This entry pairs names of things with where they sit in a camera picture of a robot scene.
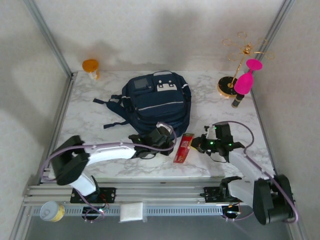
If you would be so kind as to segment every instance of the backpack pocket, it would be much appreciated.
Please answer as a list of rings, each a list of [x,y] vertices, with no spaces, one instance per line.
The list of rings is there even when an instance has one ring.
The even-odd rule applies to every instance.
[[[155,91],[154,82],[150,75],[133,78],[129,81],[129,95],[138,96]]]
[[[139,95],[134,106],[143,117],[156,117],[184,110],[185,99],[180,91],[169,90]]]

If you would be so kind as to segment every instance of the robotic arm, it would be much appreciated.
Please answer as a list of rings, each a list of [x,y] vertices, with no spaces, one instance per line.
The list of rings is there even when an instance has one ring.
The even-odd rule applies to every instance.
[[[93,176],[85,172],[85,167],[101,161],[113,159],[134,159],[145,158],[148,155],[155,155],[159,150],[168,149],[174,143],[171,141],[171,129],[162,123],[157,124],[157,128],[145,136],[130,135],[127,143],[110,143],[105,147],[79,148],[65,151],[63,154],[52,159],[51,164],[58,185],[70,185],[79,191],[88,200],[94,200],[100,190]],[[64,142],[55,152],[72,146],[81,146],[83,141],[80,136],[72,136]],[[161,151],[163,155],[169,155],[173,151]]]
[[[213,198],[222,199],[224,202],[242,201],[248,204],[257,220],[263,225],[292,218],[293,210],[284,196],[269,177],[246,159],[243,150],[245,147],[240,142],[234,142],[229,124],[222,122],[205,126],[204,129],[206,133],[194,138],[191,146],[209,156],[212,153],[219,153],[227,163],[237,167],[246,176],[246,178],[239,176],[224,178]],[[284,175],[274,175],[274,172],[265,172],[273,177],[293,202],[288,178]]]
[[[113,159],[145,158],[148,155],[161,153],[168,156],[173,151],[174,143],[171,141],[171,129],[162,123],[145,136],[131,135],[132,143],[107,143],[104,146],[85,146],[67,150],[53,157],[51,163],[58,185],[70,185],[80,192],[86,200],[96,203],[101,189],[95,178],[85,173],[85,167],[97,162]],[[223,122],[214,126],[205,126],[206,133],[192,140],[191,146],[200,153],[219,153],[226,162],[236,166],[247,178],[239,176],[224,178],[214,199],[219,202],[244,202],[253,208],[258,221],[265,225],[271,222],[286,220],[293,216],[293,210],[288,205],[284,196],[278,191],[270,179],[253,163],[248,161],[243,153],[244,146],[240,142],[234,142],[230,126]],[[55,152],[73,146],[82,146],[80,136],[72,136],[62,144]],[[274,175],[269,172],[274,180],[282,187],[291,201],[292,192],[289,180],[284,175]]]

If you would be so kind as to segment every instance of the wire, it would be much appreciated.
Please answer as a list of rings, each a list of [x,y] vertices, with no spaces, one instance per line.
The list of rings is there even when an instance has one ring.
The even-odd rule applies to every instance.
[[[223,207],[222,207],[222,209],[231,208],[231,207],[234,207],[235,205],[238,205],[238,204],[240,204],[240,202],[239,202],[239,201],[238,201],[238,202],[236,202],[236,203],[234,203],[234,204],[232,204],[232,205],[225,205],[225,206],[223,206]]]
[[[225,164],[227,163],[227,161],[217,161],[217,160],[214,160],[211,156],[209,156],[211,158],[212,161],[216,162],[216,163],[221,163],[221,164]]]
[[[254,214],[254,212],[251,212],[250,214],[248,214],[247,216],[244,216],[244,217],[242,217],[242,218],[228,218],[226,215],[222,215],[222,217],[226,220],[226,221],[228,221],[229,219],[231,219],[232,221],[240,221],[240,220],[245,220],[245,219],[247,219],[247,218],[249,218],[249,217],[251,217],[252,215]]]
[[[43,163],[42,167],[41,167],[41,178],[43,178],[44,176],[44,172],[45,172],[45,168],[49,165],[50,161],[63,154],[64,152],[67,152],[67,151],[70,151],[70,150],[75,150],[75,149],[87,149],[87,148],[90,148],[90,149],[96,149],[96,148],[107,148],[107,147],[114,147],[114,146],[130,146],[130,147],[143,147],[143,148],[146,148],[146,149],[151,149],[151,150],[155,150],[155,151],[159,151],[159,152],[165,152],[165,151],[169,151],[171,149],[173,149],[175,147],[175,145],[177,144],[177,134],[176,132],[174,131],[174,129],[172,128],[172,126],[168,125],[168,124],[165,124],[163,122],[160,122],[161,124],[165,125],[166,127],[168,127],[172,134],[173,134],[173,137],[174,137],[174,143],[172,146],[168,147],[168,148],[156,148],[156,147],[153,147],[153,146],[148,146],[148,145],[144,145],[144,144],[137,144],[137,143],[132,143],[132,142],[111,142],[111,143],[101,143],[101,144],[91,144],[91,145],[77,145],[77,146],[69,146],[69,147],[66,147],[66,148],[63,148],[63,149],[60,149],[59,151],[56,151],[55,153],[51,154]],[[49,182],[53,182],[55,181],[56,179],[46,179],[47,181]],[[79,194],[79,196],[82,198],[82,200],[89,206],[91,207],[92,210],[95,210],[96,212],[98,212],[99,214],[101,214],[102,218],[100,219],[95,219],[95,220],[91,220],[91,223],[94,223],[94,222],[98,222],[98,221],[101,221],[105,218],[105,215],[103,212],[99,211],[96,207],[94,207],[92,204],[90,204],[86,198],[77,190],[77,193]],[[87,215],[88,215],[88,212],[91,211],[91,209],[89,209],[88,211],[86,211],[85,215],[84,215],[84,220],[87,221]]]
[[[85,221],[87,221],[87,215],[91,210],[95,210],[96,212],[98,212],[102,216],[102,218],[100,218],[100,219],[91,220],[91,223],[102,221],[103,219],[105,219],[105,214],[103,212],[99,211],[95,206],[93,206],[90,202],[88,202],[87,199],[77,189],[75,189],[75,190],[79,194],[80,198],[91,208],[88,211],[86,211],[86,213],[84,215]]]
[[[298,220],[299,220],[299,214],[298,214],[298,210],[297,208],[295,207],[295,204],[291,201],[290,197],[286,194],[286,192],[283,190],[283,188],[279,185],[279,183],[277,183],[277,181],[269,174],[267,173],[266,171],[263,170],[262,167],[260,167],[252,158],[250,158],[248,155],[247,155],[247,149],[249,147],[251,147],[253,144],[254,144],[254,141],[255,141],[255,136],[254,136],[254,133],[252,132],[252,130],[245,124],[241,123],[241,122],[238,122],[238,121],[219,121],[219,122],[216,122],[214,123],[213,125],[216,125],[216,124],[222,124],[222,123],[234,123],[234,124],[239,124],[243,127],[245,127],[251,134],[251,137],[252,137],[252,141],[250,142],[250,144],[248,146],[246,146],[243,150],[243,153],[245,154],[245,158],[248,159],[257,169],[259,169],[259,171],[261,171],[263,174],[265,174],[269,179],[270,181],[276,186],[277,189],[279,189],[280,193],[283,195],[283,197],[285,198],[285,200],[287,201],[287,203],[290,205],[293,213],[294,213],[294,220],[292,221],[288,221],[288,220],[285,220],[284,222],[286,223],[289,223],[289,224],[294,224],[294,223],[297,223]]]
[[[173,149],[175,147],[175,145],[177,144],[177,134],[175,133],[174,129],[172,128],[172,126],[165,124],[163,122],[161,122],[163,125],[165,125],[166,127],[170,128],[170,130],[172,131],[173,137],[174,137],[174,142],[173,145],[168,147],[168,148],[157,148],[157,147],[153,147],[153,146],[148,146],[148,145],[144,145],[144,144],[139,144],[139,143],[132,143],[132,142],[109,142],[109,143],[101,143],[101,144],[91,144],[91,145],[77,145],[77,146],[68,146],[66,148],[60,149],[59,151],[56,151],[55,153],[51,154],[43,163],[42,168],[41,168],[41,178],[43,178],[44,176],[44,171],[45,168],[49,165],[50,161],[63,154],[64,152],[70,151],[70,150],[75,150],[75,149],[97,149],[97,148],[108,148],[108,147],[115,147],[115,146],[128,146],[128,147],[143,147],[146,149],[151,149],[151,150],[155,150],[155,151],[159,151],[159,152],[165,152],[165,151],[169,151],[171,149]],[[46,179],[49,182],[53,182],[56,179]]]
[[[153,159],[155,156],[156,156],[156,155],[155,155],[155,154],[153,154],[153,156],[152,156],[152,157],[149,157],[149,158],[146,158],[146,157],[140,157],[140,159],[143,159],[143,160],[149,160],[149,159]]]
[[[110,209],[110,205],[109,205],[109,203],[108,203],[107,200],[106,200],[106,195],[104,195],[104,194],[102,193],[102,194],[100,194],[100,196],[102,196],[102,200],[103,200],[104,203],[105,203],[105,205],[104,205],[103,208],[105,208],[105,207],[108,205],[108,210],[109,210],[109,209]]]

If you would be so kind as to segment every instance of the white marble surface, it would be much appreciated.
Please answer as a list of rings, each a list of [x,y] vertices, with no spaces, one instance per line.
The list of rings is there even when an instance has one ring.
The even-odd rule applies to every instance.
[[[62,144],[73,135],[80,135],[87,144],[97,144],[121,140],[130,134],[137,134],[129,124],[103,129],[104,124],[122,122],[123,119],[111,112],[105,105],[92,101],[94,98],[108,101],[112,94],[121,93],[122,87],[129,79],[148,73],[151,72],[101,72],[100,79],[93,81],[85,72],[78,72],[58,144]],[[217,90],[218,80],[221,77],[232,75],[233,72],[177,71],[177,73],[185,78],[192,93],[190,125],[187,132],[194,133],[197,137],[204,132],[204,125],[227,120],[244,123],[252,129],[255,136],[255,142],[248,153],[260,165],[272,170],[251,96],[247,95],[239,108],[234,109],[231,107],[233,100],[222,97]],[[240,141],[245,146],[250,143],[251,136],[244,127],[231,123],[230,128],[234,141]],[[242,173],[230,163],[214,162],[208,155],[200,154],[194,149],[190,150],[183,164],[173,163],[179,142],[180,139],[170,156],[157,154],[151,160],[115,159],[92,164],[86,170],[96,178],[242,176]],[[212,157],[223,161],[218,154]]]

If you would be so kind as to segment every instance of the jewelry stand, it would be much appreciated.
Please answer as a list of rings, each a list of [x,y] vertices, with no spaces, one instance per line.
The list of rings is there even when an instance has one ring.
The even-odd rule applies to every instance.
[[[224,39],[222,41],[222,44],[225,46],[237,46],[241,52],[239,53],[231,53],[227,56],[227,58],[230,61],[236,61],[239,59],[239,55],[242,55],[241,61],[238,65],[238,68],[235,71],[234,76],[224,76],[222,77],[217,85],[218,91],[221,93],[221,95],[225,96],[225,97],[230,97],[230,98],[234,98],[237,95],[237,92],[235,91],[235,84],[237,82],[237,74],[243,64],[243,62],[245,61],[246,57],[253,57],[253,54],[264,54],[264,56],[267,59],[274,59],[275,58],[275,54],[273,52],[261,52],[261,51],[254,51],[255,47],[258,45],[262,45],[265,46],[268,44],[268,40],[263,39],[263,38],[259,38],[257,43],[255,45],[252,45],[251,42],[247,43],[246,42],[246,38],[247,38],[247,33],[245,32],[238,32],[237,34],[238,38],[243,40],[244,45],[240,46],[237,43],[233,42],[231,39]]]

